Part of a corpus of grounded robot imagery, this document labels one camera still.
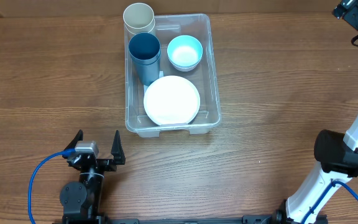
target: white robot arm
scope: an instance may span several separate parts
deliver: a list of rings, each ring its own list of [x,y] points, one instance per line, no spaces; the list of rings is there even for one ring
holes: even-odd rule
[[[317,162],[301,187],[288,198],[285,206],[287,218],[297,223],[302,221],[314,223],[319,211],[340,188],[340,185],[331,189],[313,213],[306,220],[303,220],[326,187],[334,180],[346,183],[352,177],[357,177],[358,116],[351,128],[346,131],[342,138],[343,141],[338,142],[341,138],[339,133],[330,133],[329,131],[319,134],[314,146],[314,156]]]

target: cable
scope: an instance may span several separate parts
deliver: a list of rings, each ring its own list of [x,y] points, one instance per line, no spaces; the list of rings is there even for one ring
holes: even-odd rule
[[[305,224],[306,220],[308,219],[308,217],[314,213],[314,210],[317,208],[317,206],[321,203],[321,201],[323,200],[323,198],[327,195],[327,193],[329,192],[329,190],[331,190],[332,187],[335,187],[336,184],[342,185],[350,194],[353,195],[353,197],[358,201],[358,195],[344,182],[341,181],[332,181],[330,185],[328,185],[326,187],[326,189],[324,190],[324,192],[321,194],[321,196],[317,199],[316,203],[309,209],[308,213],[305,215],[305,217],[303,217],[301,224]]]
[[[56,152],[48,157],[46,157],[34,170],[34,172],[31,175],[30,178],[30,183],[29,183],[29,192],[27,194],[27,211],[29,213],[29,218],[31,221],[31,224],[35,224],[35,220],[32,217],[32,212],[31,212],[31,191],[32,191],[32,183],[34,182],[34,178],[35,175],[37,174],[38,170],[42,167],[42,165],[44,165],[48,160],[50,160],[51,158],[57,157],[57,156],[69,156],[71,153],[75,152],[74,149],[67,149],[64,150],[62,152]]]

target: wooden table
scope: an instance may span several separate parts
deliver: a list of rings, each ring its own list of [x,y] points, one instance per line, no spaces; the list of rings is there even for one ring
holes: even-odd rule
[[[100,157],[121,132],[127,164],[106,174],[101,203],[111,218],[269,214],[295,193],[319,131],[344,132],[358,114],[357,32],[329,13],[209,16],[223,121],[155,139],[124,124],[121,17],[0,19],[0,223],[29,223],[33,169],[79,129]],[[63,159],[41,168],[38,223],[61,219],[60,189],[76,179]],[[358,178],[350,186],[358,193]],[[344,189],[322,213],[358,223]]]

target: dark blue cup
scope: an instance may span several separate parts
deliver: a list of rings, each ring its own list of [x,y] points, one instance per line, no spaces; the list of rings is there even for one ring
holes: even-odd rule
[[[133,36],[128,48],[140,82],[149,86],[160,75],[160,41],[153,34],[142,32]]]

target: beige cup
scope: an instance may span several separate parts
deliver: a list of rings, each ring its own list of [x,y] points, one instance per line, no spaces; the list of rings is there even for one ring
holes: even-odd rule
[[[125,27],[130,34],[148,32],[155,34],[155,19],[153,9],[144,3],[134,3],[124,11]]]

